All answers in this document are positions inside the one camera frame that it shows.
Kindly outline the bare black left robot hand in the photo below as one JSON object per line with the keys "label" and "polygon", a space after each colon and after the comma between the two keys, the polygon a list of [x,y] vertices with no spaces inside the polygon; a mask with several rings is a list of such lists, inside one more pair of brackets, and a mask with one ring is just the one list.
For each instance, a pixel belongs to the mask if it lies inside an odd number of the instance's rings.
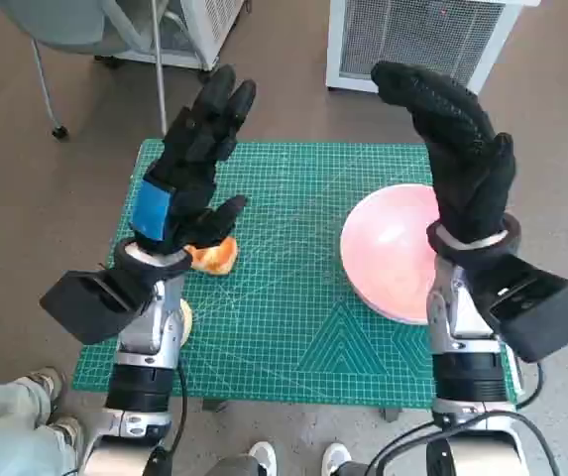
{"label": "bare black left robot hand", "polygon": [[256,92],[254,80],[237,84],[234,68],[226,64],[210,76],[191,106],[180,109],[135,200],[131,228],[139,247],[169,255],[185,246],[217,246],[231,233],[247,197],[235,195],[217,208],[209,202],[217,164],[235,150]]}

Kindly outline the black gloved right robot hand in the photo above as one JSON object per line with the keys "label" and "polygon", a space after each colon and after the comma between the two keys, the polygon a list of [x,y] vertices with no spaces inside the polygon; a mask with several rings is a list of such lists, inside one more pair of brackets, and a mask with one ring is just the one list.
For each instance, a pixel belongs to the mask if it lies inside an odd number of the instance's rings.
{"label": "black gloved right robot hand", "polygon": [[504,231],[515,176],[513,140],[498,133],[478,96],[422,66],[380,61],[371,78],[380,98],[406,109],[428,152],[442,226],[463,244]]}

